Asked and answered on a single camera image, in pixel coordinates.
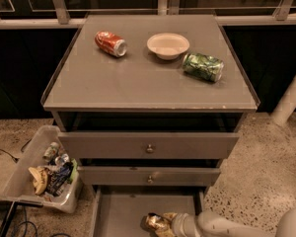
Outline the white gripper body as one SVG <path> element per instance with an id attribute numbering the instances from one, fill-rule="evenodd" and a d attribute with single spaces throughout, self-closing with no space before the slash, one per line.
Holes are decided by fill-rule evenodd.
<path id="1" fill-rule="evenodd" d="M 194 215 L 179 213 L 173 219 L 171 226 L 177 237 L 199 237 Z"/>

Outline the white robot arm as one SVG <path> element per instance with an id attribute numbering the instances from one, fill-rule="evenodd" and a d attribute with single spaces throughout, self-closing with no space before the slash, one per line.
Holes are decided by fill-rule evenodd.
<path id="1" fill-rule="evenodd" d="M 179 213 L 167 229 L 155 233 L 158 237 L 296 237 L 296 208 L 283 214 L 274 234 L 230 221 L 212 211 L 200 215 Z"/>

